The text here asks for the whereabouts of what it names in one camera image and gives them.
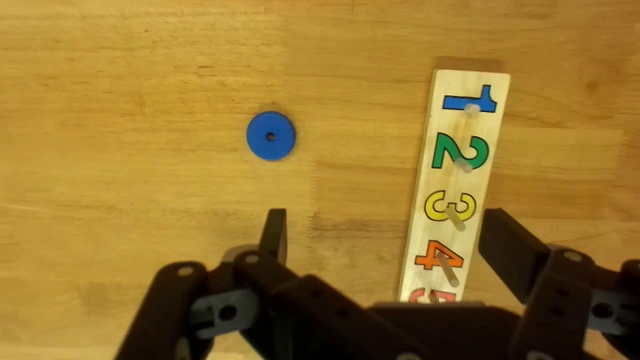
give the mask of number 4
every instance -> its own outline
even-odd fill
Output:
[[[463,269],[465,267],[465,258],[461,255],[456,255],[455,250],[447,249],[438,240],[429,240],[426,255],[425,256],[417,256],[414,264],[423,267],[425,271],[432,271],[435,267],[442,267],[441,260],[438,260],[438,252],[444,255],[447,263],[452,269]]]

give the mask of screw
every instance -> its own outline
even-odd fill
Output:
[[[530,350],[530,352],[526,352],[526,360],[555,360],[555,357],[551,357],[547,352]]]
[[[583,263],[583,255],[579,255],[579,252],[565,252],[565,258],[569,258],[572,263]]]
[[[190,277],[190,274],[195,274],[195,267],[183,267],[183,269],[178,269],[178,277],[187,279],[187,277]]]
[[[246,264],[258,264],[258,263],[260,263],[260,256],[249,255],[249,256],[245,256],[245,263],[246,263]]]
[[[396,357],[396,360],[423,360],[423,358],[417,357],[414,352],[402,352]]]

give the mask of number 3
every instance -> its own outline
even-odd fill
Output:
[[[444,196],[447,196],[447,190],[437,190],[426,199],[425,215],[426,215],[429,221],[447,222],[449,221],[447,207],[455,209],[455,212],[459,215],[461,222],[466,222],[476,215],[476,199],[473,195],[469,195],[469,193],[461,195],[461,203],[466,207],[465,211],[461,211],[456,207],[456,203],[449,203],[442,211],[438,211],[437,205],[442,203]]]

